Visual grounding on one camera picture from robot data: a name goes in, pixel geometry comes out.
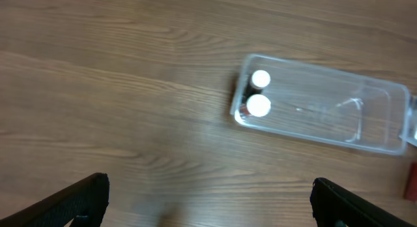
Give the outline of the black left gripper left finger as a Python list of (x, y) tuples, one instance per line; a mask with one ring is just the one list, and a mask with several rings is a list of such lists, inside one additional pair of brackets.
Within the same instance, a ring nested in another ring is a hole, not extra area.
[(99, 227), (109, 204), (109, 178), (94, 173), (43, 200), (1, 219), (1, 226)]

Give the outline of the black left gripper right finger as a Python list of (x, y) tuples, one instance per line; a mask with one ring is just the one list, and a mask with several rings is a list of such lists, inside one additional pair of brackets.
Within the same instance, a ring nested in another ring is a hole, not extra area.
[(318, 227), (413, 227), (323, 177), (314, 180), (309, 200)]

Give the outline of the red medicine box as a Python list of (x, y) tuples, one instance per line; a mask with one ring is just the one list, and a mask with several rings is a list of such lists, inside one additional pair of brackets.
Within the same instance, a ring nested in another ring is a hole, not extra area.
[(410, 166), (407, 185), (405, 187), (404, 198), (408, 201), (416, 202), (417, 191), (417, 165), (413, 162)]

